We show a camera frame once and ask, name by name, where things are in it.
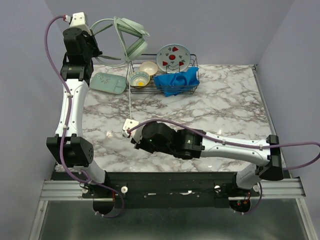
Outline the mint green headphones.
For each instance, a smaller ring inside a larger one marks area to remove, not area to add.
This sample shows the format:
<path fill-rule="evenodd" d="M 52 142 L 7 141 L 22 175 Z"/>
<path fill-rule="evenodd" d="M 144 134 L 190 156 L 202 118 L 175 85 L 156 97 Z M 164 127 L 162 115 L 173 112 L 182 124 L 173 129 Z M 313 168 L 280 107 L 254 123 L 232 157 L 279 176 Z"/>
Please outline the mint green headphones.
<path fill-rule="evenodd" d="M 112 23 L 101 28 L 96 32 L 93 32 L 93 35 L 96 36 L 97 34 L 102 33 L 108 28 L 114 26 L 118 40 L 120 42 L 121 50 L 123 52 L 123 57 L 119 58 L 119 57 L 112 57 L 112 56 L 101 54 L 98 57 L 95 57 L 95 60 L 101 65 L 104 65 L 107 67 L 120 67 L 122 65 L 132 62 L 133 60 L 136 60 L 148 48 L 148 43 L 144 39 L 144 37 L 150 37 L 150 33 L 145 29 L 143 25 L 124 17 L 120 18 L 120 17 L 114 16 L 113 18 L 100 19 L 91 26 L 91 30 L 94 31 L 94 29 L 99 24 L 107 21 L 111 21 Z M 132 43 L 129 47 L 127 47 L 125 43 L 125 39 L 123 37 L 123 33 L 134 36 L 137 38 L 137 40 L 134 43 Z M 122 61 L 122 63 L 108 64 L 102 59 Z"/>

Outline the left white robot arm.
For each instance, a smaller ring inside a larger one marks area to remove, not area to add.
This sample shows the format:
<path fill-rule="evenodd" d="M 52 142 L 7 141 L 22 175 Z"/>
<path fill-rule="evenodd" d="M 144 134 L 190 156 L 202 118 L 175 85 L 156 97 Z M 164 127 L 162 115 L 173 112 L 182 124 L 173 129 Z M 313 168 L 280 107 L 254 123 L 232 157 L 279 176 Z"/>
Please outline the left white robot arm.
<path fill-rule="evenodd" d="M 46 146 L 56 162 L 74 180 L 94 185 L 101 198 L 111 191 L 110 178 L 94 161 L 94 147 L 83 137 L 83 110 L 94 67 L 92 58 L 100 53 L 91 31 L 70 27 L 63 32 L 66 52 L 60 70 L 54 69 L 63 85 L 60 118 Z"/>

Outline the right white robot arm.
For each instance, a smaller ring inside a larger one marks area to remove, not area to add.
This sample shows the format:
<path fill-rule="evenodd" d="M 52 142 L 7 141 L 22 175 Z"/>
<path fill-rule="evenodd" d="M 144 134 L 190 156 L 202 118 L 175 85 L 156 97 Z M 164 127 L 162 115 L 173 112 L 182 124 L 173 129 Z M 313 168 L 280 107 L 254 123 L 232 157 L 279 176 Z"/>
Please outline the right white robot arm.
<path fill-rule="evenodd" d="M 249 165 L 238 171 L 230 183 L 230 191 L 236 196 L 243 195 L 261 180 L 284 179 L 276 135 L 261 140 L 243 140 L 186 126 L 174 130 L 167 121 L 139 123 L 133 119 L 127 119 L 123 124 L 122 134 L 131 139 L 135 149 L 151 154 L 159 152 L 182 160 L 217 157 L 248 162 Z"/>

